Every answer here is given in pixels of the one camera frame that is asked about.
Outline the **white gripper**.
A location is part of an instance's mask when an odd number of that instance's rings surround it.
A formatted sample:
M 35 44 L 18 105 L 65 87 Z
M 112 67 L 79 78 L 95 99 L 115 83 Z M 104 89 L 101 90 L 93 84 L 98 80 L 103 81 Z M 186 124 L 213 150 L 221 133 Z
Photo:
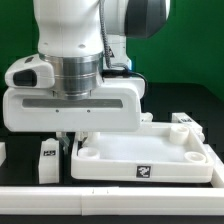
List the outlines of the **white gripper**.
M 10 87 L 3 96 L 3 119 L 12 132 L 60 132 L 68 153 L 65 132 L 88 132 L 82 146 L 96 142 L 99 132 L 135 131 L 140 126 L 141 78 L 106 78 L 85 100 L 61 100 L 47 89 Z

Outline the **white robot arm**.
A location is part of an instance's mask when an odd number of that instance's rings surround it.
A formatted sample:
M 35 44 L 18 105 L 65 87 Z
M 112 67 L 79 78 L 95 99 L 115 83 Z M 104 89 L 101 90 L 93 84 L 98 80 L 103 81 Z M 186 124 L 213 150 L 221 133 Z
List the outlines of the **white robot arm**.
M 5 74 L 3 119 L 12 132 L 135 131 L 147 85 L 134 77 L 124 43 L 149 38 L 170 0 L 33 0 L 38 51 Z

